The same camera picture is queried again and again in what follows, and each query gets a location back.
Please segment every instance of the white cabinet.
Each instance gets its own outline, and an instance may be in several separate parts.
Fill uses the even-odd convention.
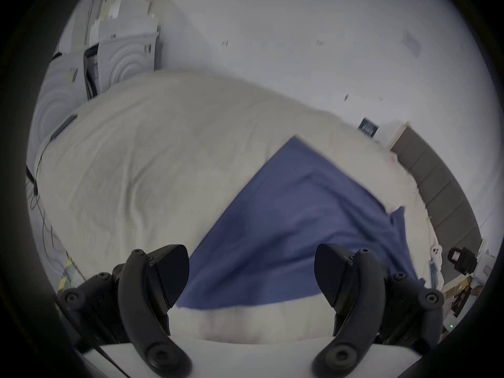
[[[100,92],[143,72],[154,71],[157,33],[115,38],[98,46]]]
[[[49,64],[35,105],[26,153],[32,175],[42,141],[88,100],[84,60],[83,51],[79,50],[57,57]]]

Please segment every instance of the black cable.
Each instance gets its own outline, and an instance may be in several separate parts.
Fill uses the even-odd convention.
[[[38,196],[37,175],[38,175],[38,169],[40,168],[40,162],[42,161],[42,156],[44,155],[45,150],[47,149],[47,146],[49,145],[49,143],[51,141],[52,141],[52,139],[49,139],[49,141],[45,145],[44,149],[42,150],[42,154],[40,155],[40,157],[38,159],[37,170],[35,171],[35,178],[34,178],[34,183],[33,183],[33,194],[35,196]]]
[[[77,333],[79,335],[81,335],[83,337],[83,339],[88,342],[88,344],[93,348],[95,349],[98,354],[102,357],[104,357],[109,363],[111,363],[115,368],[117,368],[119,371],[121,371],[124,376],[126,376],[127,378],[131,378],[128,374],[126,374],[126,372],[124,372],[124,370],[119,367],[116,362],[114,360],[112,360],[110,358],[110,356],[104,352],[104,350],[102,350],[100,348],[100,346],[96,345],[96,343],[94,342],[94,340],[89,337],[87,334],[85,334],[80,326],[74,321],[74,319],[72,318],[72,315],[70,315],[70,313],[68,312],[68,310],[61,304],[60,302],[60,299],[58,298],[58,296],[54,296],[54,301],[56,302],[56,305],[58,306],[58,308],[60,309],[61,313],[64,315],[64,317],[66,318],[66,320],[68,322],[70,322],[70,324],[73,326],[73,328],[77,331]]]
[[[58,259],[55,259],[55,258],[51,258],[48,254],[47,254],[47,248],[45,247],[45,238],[44,238],[44,228],[45,228],[45,217],[42,221],[42,247],[44,248],[44,253],[45,253],[45,259],[47,260],[47,262],[49,262],[49,264],[51,264],[51,261],[54,261],[56,263],[58,263],[63,271],[61,272],[61,274],[68,280],[69,283],[71,283],[70,281],[70,276],[68,275],[68,273],[66,272],[66,267],[63,266],[63,264],[58,260]],[[60,272],[59,270],[57,270],[53,265],[52,267],[54,268],[54,271],[56,272]]]

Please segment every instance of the upholstered headboard panel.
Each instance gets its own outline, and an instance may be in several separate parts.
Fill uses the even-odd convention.
[[[416,180],[438,242],[443,247],[441,273],[445,282],[453,280],[459,272],[447,259],[450,248],[465,246],[477,254],[481,244],[471,206],[444,162],[412,128],[404,130],[391,150]]]

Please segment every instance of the bed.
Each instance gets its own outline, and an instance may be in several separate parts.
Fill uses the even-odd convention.
[[[332,114],[240,81],[162,71],[115,85],[76,113],[57,139],[42,143],[37,184],[48,219],[87,278],[110,272],[135,248],[181,243],[190,256],[201,252],[237,198],[287,147],[311,150],[385,214],[403,209],[408,259],[431,285],[438,242],[417,182],[401,165],[406,157]],[[190,303],[170,311],[173,334],[278,343],[331,336],[334,327],[321,293],[205,309]]]

